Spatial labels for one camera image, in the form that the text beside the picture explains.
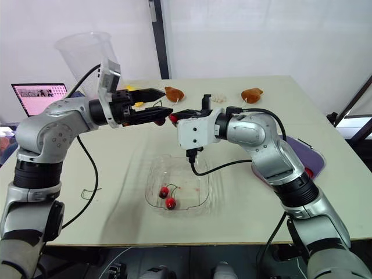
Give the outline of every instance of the table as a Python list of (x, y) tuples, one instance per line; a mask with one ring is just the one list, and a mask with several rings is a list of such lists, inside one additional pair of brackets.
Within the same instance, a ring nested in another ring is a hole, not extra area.
[[(300, 138), (320, 151), (325, 169), (315, 183), (323, 189), (346, 224), (352, 239), (371, 238), (372, 223), (364, 216), (372, 211), (372, 175), (289, 76), (241, 77), (200, 80), (136, 81), (137, 87), (172, 86), (184, 91), (186, 98), (175, 111), (199, 109), (203, 94), (225, 94), (227, 102), (212, 103), (212, 108), (242, 104), (244, 89), (259, 87), (262, 99), (251, 107), (270, 109), (284, 123), (287, 134)], [(170, 102), (163, 100), (164, 106)], [(196, 216), (159, 214), (145, 196), (145, 177), (150, 157), (161, 154), (185, 156), (177, 143), (176, 129), (167, 123), (110, 129), (81, 135), (99, 171), (101, 190), (88, 210), (48, 245), (128, 246), (128, 245), (204, 245), (261, 244), (267, 241), (282, 215), (274, 192), (251, 172), (249, 164), (221, 169), (215, 180), (218, 199), (210, 211)], [(209, 145), (201, 153), (214, 166), (247, 155), (237, 145), (226, 141)], [(6, 186), (13, 177), (13, 155), (0, 169), (0, 210)], [(85, 189), (93, 189), (94, 172), (83, 150), (74, 141), (63, 164), (62, 191), (59, 200), (66, 205), (65, 221), (86, 203)], [(291, 242), (282, 226), (274, 242)]]

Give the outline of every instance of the cherry stem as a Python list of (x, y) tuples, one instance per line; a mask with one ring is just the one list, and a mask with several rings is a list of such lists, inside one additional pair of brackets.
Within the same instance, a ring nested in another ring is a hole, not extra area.
[(175, 189), (173, 189), (172, 192), (170, 193), (170, 197), (172, 197), (173, 192), (174, 192), (175, 190), (177, 190), (177, 189), (178, 189), (178, 187), (176, 186)]
[(178, 188), (176, 185), (174, 185), (174, 184), (168, 184), (168, 185), (166, 185), (166, 187), (168, 188), (168, 186), (175, 186), (176, 188)]

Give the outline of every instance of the robotic arm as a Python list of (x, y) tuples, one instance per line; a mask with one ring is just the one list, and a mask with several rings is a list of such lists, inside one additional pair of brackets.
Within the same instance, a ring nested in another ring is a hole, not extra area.
[(0, 278), (32, 278), (45, 243), (61, 231), (64, 204), (58, 202), (62, 163), (81, 133), (110, 124), (116, 128), (155, 122), (162, 125), (173, 111), (154, 107), (136, 112), (136, 102), (153, 102), (165, 94), (155, 89), (116, 91), (120, 66), (101, 66), (99, 100), (62, 99), (19, 124), (20, 146), (13, 182), (8, 186), (0, 223)]
[(238, 144), (252, 158), (253, 171), (279, 197), (294, 244), (308, 261), (308, 278), (372, 278), (349, 250), (349, 233), (325, 194), (290, 145), (278, 136), (273, 117), (266, 113), (241, 115), (245, 111), (236, 107), (228, 107), (226, 112), (210, 110), (209, 97), (204, 96), (200, 111), (171, 115), (190, 163), (194, 164), (198, 150), (212, 142)]

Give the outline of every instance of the yellow object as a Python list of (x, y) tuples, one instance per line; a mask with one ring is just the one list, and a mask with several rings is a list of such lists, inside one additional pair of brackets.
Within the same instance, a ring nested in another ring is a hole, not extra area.
[[(133, 90), (137, 90), (137, 89), (134, 88), (133, 86), (131, 86), (130, 84), (128, 84), (126, 86), (126, 90), (133, 91)], [(134, 106), (139, 107), (139, 106), (142, 106), (143, 104), (144, 104), (143, 102), (138, 102), (138, 103), (135, 103)]]
[(129, 90), (129, 91), (133, 91), (133, 90), (136, 90), (132, 85), (127, 85), (126, 86), (126, 90)]

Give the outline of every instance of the white wall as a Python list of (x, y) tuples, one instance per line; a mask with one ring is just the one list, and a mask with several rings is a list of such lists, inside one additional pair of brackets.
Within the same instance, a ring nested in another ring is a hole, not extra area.
[(86, 31), (112, 35), (125, 80), (160, 78), (147, 0), (2, 0), (0, 121), (26, 118), (11, 83), (73, 86), (76, 81), (53, 45)]
[(163, 0), (172, 78), (291, 75), (323, 113), (372, 72), (370, 0)]

